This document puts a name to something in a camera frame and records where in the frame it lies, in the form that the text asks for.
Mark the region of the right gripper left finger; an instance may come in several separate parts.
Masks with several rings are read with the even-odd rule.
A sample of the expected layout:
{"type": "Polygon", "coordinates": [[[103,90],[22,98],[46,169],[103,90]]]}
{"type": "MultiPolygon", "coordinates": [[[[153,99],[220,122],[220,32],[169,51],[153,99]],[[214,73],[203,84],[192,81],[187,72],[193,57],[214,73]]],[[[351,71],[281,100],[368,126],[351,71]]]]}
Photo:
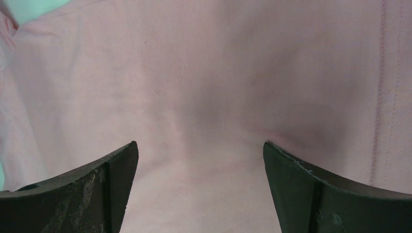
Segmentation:
{"type": "Polygon", "coordinates": [[[98,160],[0,193],[3,233],[118,233],[138,164],[131,142],[98,160]]]}

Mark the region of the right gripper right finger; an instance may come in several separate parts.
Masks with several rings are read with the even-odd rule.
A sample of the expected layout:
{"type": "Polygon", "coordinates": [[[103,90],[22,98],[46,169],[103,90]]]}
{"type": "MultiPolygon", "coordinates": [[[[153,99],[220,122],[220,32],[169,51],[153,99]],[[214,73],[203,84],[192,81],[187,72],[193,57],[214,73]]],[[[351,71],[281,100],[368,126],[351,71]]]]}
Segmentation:
{"type": "Polygon", "coordinates": [[[266,142],[265,171],[284,233],[409,233],[410,194],[362,184],[266,142]]]}

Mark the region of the light pink t-shirt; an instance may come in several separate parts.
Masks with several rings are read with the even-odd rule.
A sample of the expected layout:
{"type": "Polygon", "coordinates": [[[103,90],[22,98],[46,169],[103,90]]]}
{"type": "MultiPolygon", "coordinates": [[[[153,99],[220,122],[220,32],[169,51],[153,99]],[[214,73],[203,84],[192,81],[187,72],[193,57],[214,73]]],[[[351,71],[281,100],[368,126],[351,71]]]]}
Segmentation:
{"type": "Polygon", "coordinates": [[[262,146],[412,191],[409,0],[0,3],[0,158],[16,190],[131,141],[124,233],[278,233],[262,146]]]}

